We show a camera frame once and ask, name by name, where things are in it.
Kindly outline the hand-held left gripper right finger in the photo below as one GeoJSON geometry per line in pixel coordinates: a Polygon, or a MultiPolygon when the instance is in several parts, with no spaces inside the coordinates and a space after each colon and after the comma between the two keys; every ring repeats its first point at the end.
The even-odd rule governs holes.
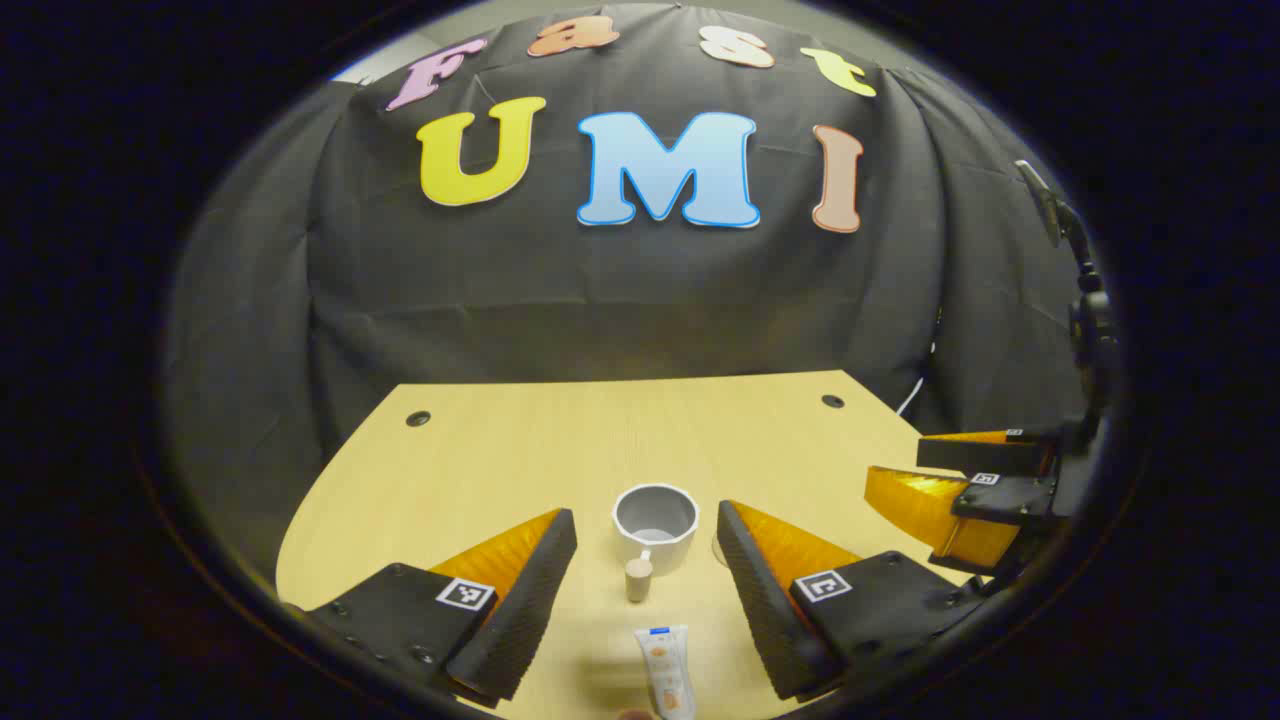
{"type": "Polygon", "coordinates": [[[957,585],[897,551],[860,557],[732,500],[716,537],[781,700],[892,676],[986,598],[978,577],[957,585]]]}

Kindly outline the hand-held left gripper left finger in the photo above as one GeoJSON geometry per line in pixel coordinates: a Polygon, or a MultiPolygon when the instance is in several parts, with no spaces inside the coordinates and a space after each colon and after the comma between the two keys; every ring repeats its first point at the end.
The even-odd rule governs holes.
{"type": "Polygon", "coordinates": [[[301,509],[285,605],[335,676],[394,711],[512,701],[577,548],[573,514],[507,528],[457,509],[301,509]]]}

